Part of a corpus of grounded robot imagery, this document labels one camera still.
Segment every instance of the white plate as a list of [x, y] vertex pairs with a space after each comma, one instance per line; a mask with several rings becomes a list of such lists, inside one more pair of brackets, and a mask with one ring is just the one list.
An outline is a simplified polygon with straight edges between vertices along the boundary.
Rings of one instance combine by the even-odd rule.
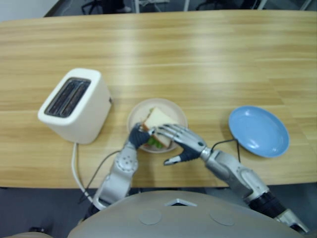
[[[150, 109], [154, 107], [161, 109], [162, 112], [177, 121], [179, 125], [188, 127], [186, 116], [177, 104], [163, 98], [151, 98], [140, 102], [134, 109], [132, 109], [127, 122], [128, 132], [130, 133], [135, 123], [143, 122], [149, 115]], [[142, 145], [140, 148], [150, 153], [164, 153], [171, 151], [176, 147], [176, 143], [172, 142], [168, 148], [163, 147], [158, 149], [156, 146], [145, 145]]]

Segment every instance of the table surface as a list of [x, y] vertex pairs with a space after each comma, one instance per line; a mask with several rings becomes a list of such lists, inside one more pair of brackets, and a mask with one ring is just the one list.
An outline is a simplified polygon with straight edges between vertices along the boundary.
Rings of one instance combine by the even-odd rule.
[[[73, 144], [37, 119], [43, 101], [75, 67], [101, 71], [114, 99], [97, 140], [79, 146], [84, 184], [107, 154], [122, 147], [131, 109], [153, 97], [177, 103], [210, 146], [232, 138], [227, 121], [236, 107], [269, 110], [289, 131], [288, 151], [267, 159], [242, 149], [242, 163], [267, 184], [316, 181], [316, 22], [315, 12], [228, 10], [1, 23], [0, 186], [77, 187]], [[235, 148], [219, 146], [236, 155]], [[139, 151], [132, 186], [225, 186], [199, 159], [162, 165], [180, 151]]]

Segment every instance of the sandwich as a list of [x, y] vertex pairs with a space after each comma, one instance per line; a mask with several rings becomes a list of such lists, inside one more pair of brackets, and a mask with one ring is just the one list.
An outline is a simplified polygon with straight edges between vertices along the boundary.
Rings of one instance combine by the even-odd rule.
[[[150, 110], [150, 114], [143, 122], [142, 127], [145, 130], [149, 130], [152, 127], [158, 127], [163, 124], [178, 124], [177, 121], [170, 118], [164, 112], [162, 112], [159, 108], [155, 107]], [[152, 137], [148, 141], [148, 145], [156, 145], [157, 148], [161, 147], [169, 147], [171, 140], [163, 135], [158, 135], [156, 132], [152, 135]]]

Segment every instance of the plate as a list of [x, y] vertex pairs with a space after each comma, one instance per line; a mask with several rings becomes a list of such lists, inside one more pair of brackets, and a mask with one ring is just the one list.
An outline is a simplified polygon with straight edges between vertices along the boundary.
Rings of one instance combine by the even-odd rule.
[[250, 152], [267, 158], [286, 152], [290, 138], [284, 124], [274, 114], [254, 106], [242, 106], [233, 110], [229, 128], [241, 146]]
[[[178, 124], [188, 127], [186, 116], [177, 104], [163, 98], [151, 98], [140, 102], [130, 112], [127, 121], [127, 129], [129, 133], [135, 123], [143, 122], [147, 118], [148, 114], [150, 113], [150, 109], [153, 107], [158, 107], [166, 115], [177, 121]], [[176, 147], [177, 144], [172, 142], [168, 148], [163, 147], [161, 149], [158, 149], [156, 146], [145, 145], [142, 145], [140, 148], [150, 153], [164, 153], [171, 151]]]

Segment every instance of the white toaster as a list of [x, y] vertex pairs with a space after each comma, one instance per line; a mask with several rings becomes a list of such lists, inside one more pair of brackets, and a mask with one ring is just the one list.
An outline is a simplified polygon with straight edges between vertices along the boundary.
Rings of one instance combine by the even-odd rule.
[[65, 140], [88, 144], [98, 136], [111, 104], [101, 73], [75, 68], [45, 100], [38, 118]]

